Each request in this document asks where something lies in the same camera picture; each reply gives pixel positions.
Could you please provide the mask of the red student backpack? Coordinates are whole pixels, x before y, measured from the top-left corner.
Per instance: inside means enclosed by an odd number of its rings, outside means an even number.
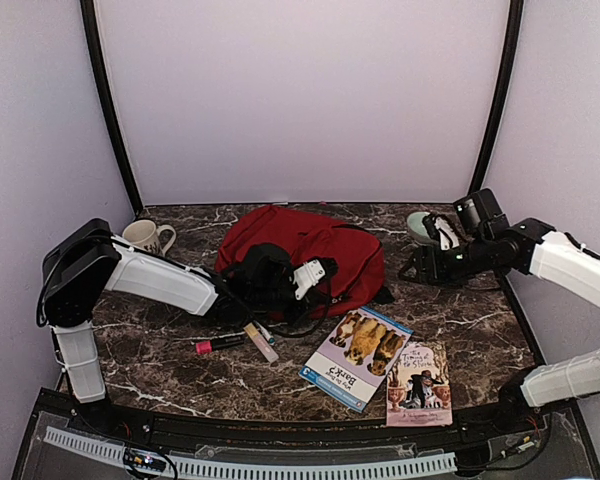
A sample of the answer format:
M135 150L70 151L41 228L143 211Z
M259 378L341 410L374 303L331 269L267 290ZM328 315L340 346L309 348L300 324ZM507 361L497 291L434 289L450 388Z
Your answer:
M221 274L222 268L241 260L246 250L257 244L280 246L290 254L295 269L319 257L336 260L337 273L302 299L305 316L300 320L337 316L372 302L384 305L395 301L385 285L383 245L361 227L279 206L260 207L229 230L218 250L216 272Z

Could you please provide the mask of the pink Shakespeare book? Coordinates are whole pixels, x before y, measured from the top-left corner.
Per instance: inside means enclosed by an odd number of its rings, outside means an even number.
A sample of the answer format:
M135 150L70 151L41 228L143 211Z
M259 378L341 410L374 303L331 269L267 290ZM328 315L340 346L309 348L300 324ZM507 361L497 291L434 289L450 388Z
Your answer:
M445 345L410 341L387 377L386 426L446 427L452 423Z

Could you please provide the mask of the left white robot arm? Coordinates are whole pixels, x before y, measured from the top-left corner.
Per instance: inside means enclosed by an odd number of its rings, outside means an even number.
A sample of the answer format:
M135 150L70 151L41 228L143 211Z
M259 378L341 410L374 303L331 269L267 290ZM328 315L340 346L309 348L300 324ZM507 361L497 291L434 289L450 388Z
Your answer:
M243 323L256 314L247 296L204 267L187 266L133 246L93 218L48 252L36 322L51 328L81 417L100 436L121 427L110 406L93 333L93 310L105 291L122 292L191 315Z

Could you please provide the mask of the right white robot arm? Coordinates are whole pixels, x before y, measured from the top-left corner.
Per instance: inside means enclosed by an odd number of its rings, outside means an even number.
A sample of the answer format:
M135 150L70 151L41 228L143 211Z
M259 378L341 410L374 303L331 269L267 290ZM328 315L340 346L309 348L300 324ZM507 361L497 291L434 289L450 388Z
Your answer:
M399 270L404 281L453 285L484 271L516 270L558 285L600 309L600 255L569 233L528 218L495 235L477 233L464 245L421 245ZM600 393L600 348L514 377L490 413L501 434L514 432L529 408Z

